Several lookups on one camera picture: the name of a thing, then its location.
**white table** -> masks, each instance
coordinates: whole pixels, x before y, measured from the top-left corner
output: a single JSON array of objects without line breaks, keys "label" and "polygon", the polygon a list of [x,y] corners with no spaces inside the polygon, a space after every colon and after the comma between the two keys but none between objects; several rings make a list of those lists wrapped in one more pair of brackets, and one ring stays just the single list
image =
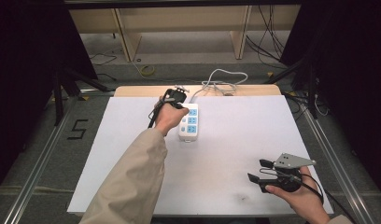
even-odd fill
[{"label": "white table", "polygon": [[[148,127],[157,97],[113,97],[95,137],[68,212],[82,215],[93,195],[136,136]],[[261,193],[247,173],[261,178],[259,159],[275,161],[283,152],[309,158],[303,140],[280,95],[203,96],[199,137],[180,142],[176,130],[166,136],[166,174],[155,216],[272,217],[293,215],[274,195]],[[319,182],[314,167],[309,167]],[[332,214],[329,203],[324,208]]]}]

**finger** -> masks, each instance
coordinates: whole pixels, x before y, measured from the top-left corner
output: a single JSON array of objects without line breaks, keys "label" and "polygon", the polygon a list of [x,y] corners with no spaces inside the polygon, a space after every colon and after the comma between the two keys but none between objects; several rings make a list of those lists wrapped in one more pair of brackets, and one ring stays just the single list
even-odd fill
[{"label": "finger", "polygon": [[272,193],[275,196],[284,199],[286,202],[288,201],[289,193],[284,191],[283,189],[272,185],[266,185],[265,188],[267,191],[269,191],[269,193]]},{"label": "finger", "polygon": [[156,102],[156,104],[155,104],[155,108],[162,102],[162,98],[163,98],[163,96],[159,96],[159,101],[158,102]]},{"label": "finger", "polygon": [[307,166],[302,166],[300,169],[300,172],[302,174],[302,181],[304,183],[306,183],[307,185],[309,185],[310,187],[312,187],[313,189],[316,189],[317,188],[317,185],[316,183],[314,182],[313,179],[311,179],[308,175],[312,176],[310,174],[310,170]]},{"label": "finger", "polygon": [[183,107],[181,110],[182,110],[184,116],[190,112],[190,110],[187,107]]}]

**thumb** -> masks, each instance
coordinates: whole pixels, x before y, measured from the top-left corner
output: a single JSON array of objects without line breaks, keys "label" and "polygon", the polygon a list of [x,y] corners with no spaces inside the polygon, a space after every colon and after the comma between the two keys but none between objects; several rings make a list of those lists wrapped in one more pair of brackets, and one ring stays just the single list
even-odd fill
[{"label": "thumb", "polygon": [[190,110],[187,107],[184,107],[181,110],[182,110],[182,113],[184,114],[184,116],[190,112]]},{"label": "thumb", "polygon": [[283,189],[279,188],[279,187],[272,186],[272,185],[266,185],[265,189],[267,191],[269,191],[269,193],[274,194],[277,197],[280,197],[280,198],[282,198],[284,200],[287,199],[287,194],[288,193],[286,191],[284,191]]}]

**power strip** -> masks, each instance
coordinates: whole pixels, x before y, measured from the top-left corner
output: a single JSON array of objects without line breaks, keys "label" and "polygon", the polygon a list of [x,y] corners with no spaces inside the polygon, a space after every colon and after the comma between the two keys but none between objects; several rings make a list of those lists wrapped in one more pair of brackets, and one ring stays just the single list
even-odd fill
[{"label": "power strip", "polygon": [[178,135],[181,141],[196,141],[199,133],[199,106],[197,104],[182,104],[190,112],[184,116],[178,125]]}]

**wrist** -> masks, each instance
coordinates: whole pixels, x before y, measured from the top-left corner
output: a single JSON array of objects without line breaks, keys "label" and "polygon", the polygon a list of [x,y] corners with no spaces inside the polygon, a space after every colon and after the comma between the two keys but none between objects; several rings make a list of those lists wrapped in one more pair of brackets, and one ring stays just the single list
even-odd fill
[{"label": "wrist", "polygon": [[331,218],[328,216],[325,211],[316,216],[316,214],[312,215],[310,218],[306,219],[311,224],[327,224],[330,222]]},{"label": "wrist", "polygon": [[165,126],[159,124],[155,126],[155,129],[158,130],[164,137],[168,134],[168,131],[170,131],[170,129],[167,129]]}]

